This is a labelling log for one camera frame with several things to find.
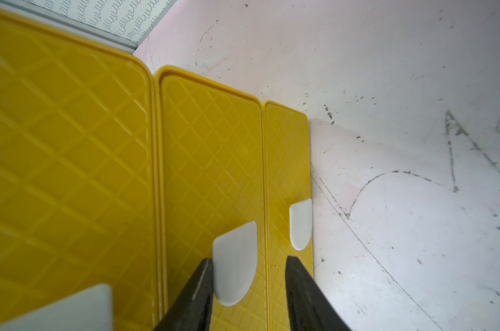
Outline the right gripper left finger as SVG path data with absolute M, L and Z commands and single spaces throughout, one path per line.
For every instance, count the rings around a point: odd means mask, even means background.
M 203 259 L 154 330 L 209 330 L 213 301 L 213 261 Z

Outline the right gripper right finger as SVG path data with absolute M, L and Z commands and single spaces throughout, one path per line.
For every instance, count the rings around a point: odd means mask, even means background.
M 292 330 L 350 331 L 298 257 L 287 257 L 285 287 Z

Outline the yellow top drawer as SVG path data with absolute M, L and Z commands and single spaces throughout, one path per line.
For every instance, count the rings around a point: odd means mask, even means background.
M 97 284 L 156 324 L 152 78 L 133 56 L 0 10 L 0 323 Z

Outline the yellow drawer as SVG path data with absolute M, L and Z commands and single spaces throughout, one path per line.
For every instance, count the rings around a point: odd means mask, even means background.
M 152 78 L 133 56 L 0 10 L 0 323 L 97 284 L 156 324 Z
M 284 282 L 288 256 L 296 256 L 313 274 L 313 243 L 297 251 L 290 240 L 289 207 L 312 197 L 309 120 L 279 103 L 263 105 L 266 189 L 268 327 L 289 330 Z

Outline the yellow bottom drawer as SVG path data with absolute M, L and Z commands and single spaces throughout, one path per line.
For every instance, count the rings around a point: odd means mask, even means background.
M 284 282 L 288 256 L 296 256 L 313 274 L 313 243 L 297 251 L 290 240 L 289 207 L 312 197 L 309 120 L 279 103 L 263 105 L 266 189 L 268 327 L 289 330 Z

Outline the yellow drawer cabinet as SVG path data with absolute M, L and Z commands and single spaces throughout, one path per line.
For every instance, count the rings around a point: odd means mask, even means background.
M 262 108 L 250 94 L 173 66 L 156 75 L 164 304 L 171 306 L 214 240 L 257 227 L 256 274 L 243 299 L 215 301 L 212 330 L 266 330 Z

